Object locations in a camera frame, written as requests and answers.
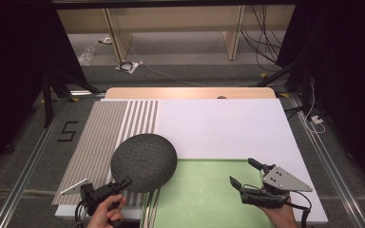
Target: aluminum ribbed panel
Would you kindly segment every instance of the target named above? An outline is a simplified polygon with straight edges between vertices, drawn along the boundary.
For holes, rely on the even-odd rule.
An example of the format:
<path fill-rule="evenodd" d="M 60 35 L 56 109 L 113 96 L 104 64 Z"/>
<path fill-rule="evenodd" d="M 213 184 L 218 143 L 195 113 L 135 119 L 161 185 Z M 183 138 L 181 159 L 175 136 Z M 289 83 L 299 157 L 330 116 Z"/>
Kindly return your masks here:
<path fill-rule="evenodd" d="M 61 196 L 73 184 L 88 179 L 98 188 L 113 181 L 112 154 L 126 139 L 153 133 L 158 101 L 96 102 L 52 204 L 76 205 L 80 195 Z M 127 206 L 142 206 L 143 194 L 124 192 Z"/>

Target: human hand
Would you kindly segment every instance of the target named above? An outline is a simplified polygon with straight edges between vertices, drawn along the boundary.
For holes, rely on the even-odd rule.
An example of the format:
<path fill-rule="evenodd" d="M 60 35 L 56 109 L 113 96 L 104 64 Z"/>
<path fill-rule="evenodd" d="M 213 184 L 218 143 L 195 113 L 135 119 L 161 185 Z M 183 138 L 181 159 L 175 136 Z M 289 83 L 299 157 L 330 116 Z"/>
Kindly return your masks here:
<path fill-rule="evenodd" d="M 118 208 L 108 211 L 113 202 L 120 202 Z M 112 227 L 108 224 L 108 220 L 123 220 L 124 216 L 121 213 L 125 205 L 126 199 L 121 195 L 109 196 L 106 200 L 102 201 L 94 212 L 93 217 L 88 223 L 87 228 L 110 228 Z"/>
<path fill-rule="evenodd" d="M 281 208 L 268 209 L 259 207 L 259 209 L 274 223 L 276 228 L 298 228 L 293 207 L 291 206 L 283 204 Z"/>

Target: gray floor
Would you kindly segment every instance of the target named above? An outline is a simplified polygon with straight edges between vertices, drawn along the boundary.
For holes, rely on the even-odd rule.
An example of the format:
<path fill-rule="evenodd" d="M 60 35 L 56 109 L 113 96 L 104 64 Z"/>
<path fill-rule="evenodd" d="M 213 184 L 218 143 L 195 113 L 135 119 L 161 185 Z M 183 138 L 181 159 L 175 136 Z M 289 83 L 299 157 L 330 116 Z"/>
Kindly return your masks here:
<path fill-rule="evenodd" d="M 133 74 L 126 74 L 114 69 L 117 63 L 112 47 L 97 44 L 97 40 L 105 36 L 106 34 L 69 36 L 77 56 L 86 46 L 95 46 L 92 66 L 84 66 L 83 70 L 87 80 L 102 89 L 112 86 L 192 86 L 176 80 L 204 86 L 242 86 L 259 82 L 261 73 L 272 73 L 257 65 L 258 61 L 262 64 L 267 62 L 260 58 L 257 61 L 257 55 L 245 44 L 242 37 L 236 61 L 228 61 L 221 33 L 173 32 L 135 34 L 131 44 L 134 51 L 129 51 L 126 58 L 128 61 L 144 61 L 162 74 L 145 66 L 139 66 Z M 285 78 L 282 78 L 274 82 L 272 88 L 276 92 L 284 91 L 283 84 L 280 84 L 284 81 Z M 8 227 L 74 227 L 72 220 L 54 216 L 56 208 L 51 202 L 77 145 L 89 110 L 97 100 L 99 98 L 85 97 L 77 101 L 61 100 L 54 103 L 55 113 L 61 105 L 62 111 L 58 113 L 52 132 L 48 135 L 49 140 L 16 210 L 11 215 Z M 283 108 L 293 107 L 292 98 L 280 100 Z M 0 157 L 0 209 L 43 132 L 44 104 L 41 97 L 36 100 L 34 107 L 36 111 L 29 114 L 13 141 L 15 151 Z M 346 146 L 340 140 L 329 117 L 324 117 L 323 120 L 326 131 L 319 134 L 319 137 L 365 216 L 365 175 L 355 161 L 346 157 Z M 301 116 L 295 114 L 288 121 L 330 221 L 328 224 L 314 227 L 355 227 L 306 134 Z M 58 142 L 69 137 L 68 134 L 61 133 L 66 122 L 77 122 L 68 126 L 68 130 L 74 130 L 76 134 L 71 142 Z"/>

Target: aluminum rail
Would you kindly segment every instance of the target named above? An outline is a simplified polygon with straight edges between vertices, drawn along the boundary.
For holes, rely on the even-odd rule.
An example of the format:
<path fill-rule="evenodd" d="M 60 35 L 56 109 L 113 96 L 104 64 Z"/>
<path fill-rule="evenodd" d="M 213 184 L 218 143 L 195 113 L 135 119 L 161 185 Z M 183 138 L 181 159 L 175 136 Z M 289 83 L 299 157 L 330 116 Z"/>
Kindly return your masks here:
<path fill-rule="evenodd" d="M 37 144 L 35 145 L 28 162 L 26 163 L 22 173 L 20 174 L 19 179 L 14 184 L 12 190 L 10 191 L 9 196 L 7 197 L 3 207 L 0 210 L 0 228 L 7 227 L 11 217 L 13 216 L 14 210 L 19 204 L 20 199 L 22 198 L 22 194 L 26 189 L 26 186 L 29 183 L 32 173 L 34 172 L 35 167 L 37 166 L 38 161 L 41 158 L 41 155 L 44 152 L 44 148 L 47 145 L 47 141 L 51 134 L 52 128 L 56 123 L 59 113 L 61 113 L 63 107 L 67 99 L 61 99 L 58 104 L 58 109 L 54 118 L 47 128 L 44 128 L 43 133 L 41 134 Z"/>
<path fill-rule="evenodd" d="M 301 101 L 298 95 L 291 93 L 290 100 L 293 106 L 301 106 Z M 346 184 L 339 170 L 336 168 L 336 165 L 321 138 L 317 133 L 315 133 L 316 129 L 312 124 L 310 124 L 309 127 L 311 127 L 311 129 L 315 132 L 312 132 L 307 128 L 307 123 L 304 122 L 305 115 L 302 112 L 299 112 L 298 118 L 300 119 L 308 137 L 310 138 L 310 141 L 316 150 L 317 155 L 331 180 L 331 183 L 336 189 L 336 192 L 342 201 L 342 204 L 352 223 L 357 228 L 365 228 L 365 216 L 360 208 L 360 205 L 358 204 L 351 189 Z"/>

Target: gray fabric speaker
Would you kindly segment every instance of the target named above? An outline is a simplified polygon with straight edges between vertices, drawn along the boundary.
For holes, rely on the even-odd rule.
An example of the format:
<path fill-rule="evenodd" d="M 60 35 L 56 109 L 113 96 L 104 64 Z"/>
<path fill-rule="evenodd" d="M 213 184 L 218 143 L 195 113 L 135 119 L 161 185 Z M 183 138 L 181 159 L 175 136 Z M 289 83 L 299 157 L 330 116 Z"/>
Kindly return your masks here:
<path fill-rule="evenodd" d="M 122 142 L 111 159 L 115 181 L 126 177 L 130 192 L 146 193 L 167 183 L 177 168 L 177 153 L 171 142 L 156 134 L 141 134 Z"/>

